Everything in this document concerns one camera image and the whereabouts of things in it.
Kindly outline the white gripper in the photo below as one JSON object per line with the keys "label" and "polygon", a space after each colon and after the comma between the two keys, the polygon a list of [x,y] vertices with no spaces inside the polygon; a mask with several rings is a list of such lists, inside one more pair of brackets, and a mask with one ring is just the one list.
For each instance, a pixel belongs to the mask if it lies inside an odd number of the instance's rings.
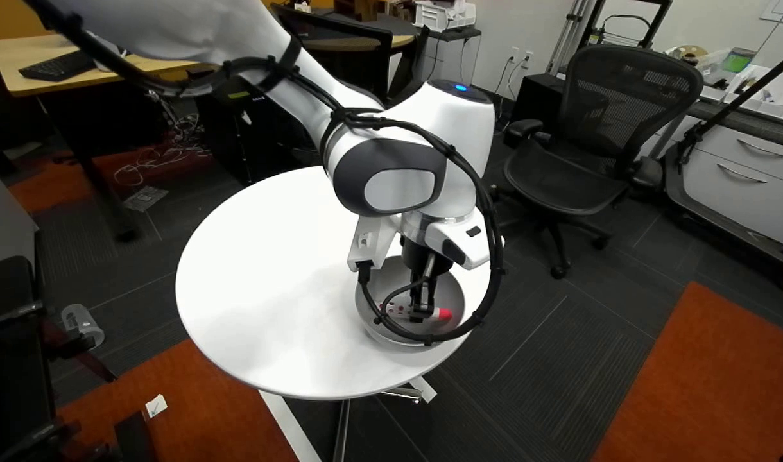
{"label": "white gripper", "polygon": [[475,268],[482,265],[482,213],[472,209],[461,217],[434,217],[423,213],[395,213],[381,217],[359,217],[348,265],[357,266],[359,262],[371,262],[372,266],[382,266],[391,257],[393,238],[404,235],[404,265],[412,268],[412,302],[416,315],[434,313],[434,253],[464,266]]}

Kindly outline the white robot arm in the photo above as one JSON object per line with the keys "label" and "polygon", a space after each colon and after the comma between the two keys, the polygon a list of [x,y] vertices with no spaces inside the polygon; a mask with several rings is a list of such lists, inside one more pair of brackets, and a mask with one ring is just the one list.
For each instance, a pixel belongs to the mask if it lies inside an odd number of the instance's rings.
{"label": "white robot arm", "polygon": [[357,215],[349,265],[371,277],[393,235],[423,253],[405,286],[414,317],[438,309],[438,275],[494,257],[480,176],[494,102],[452,82],[423,82],[395,105],[336,80],[263,0],[27,0],[95,62],[169,96],[236,76],[292,116],[334,195]]}

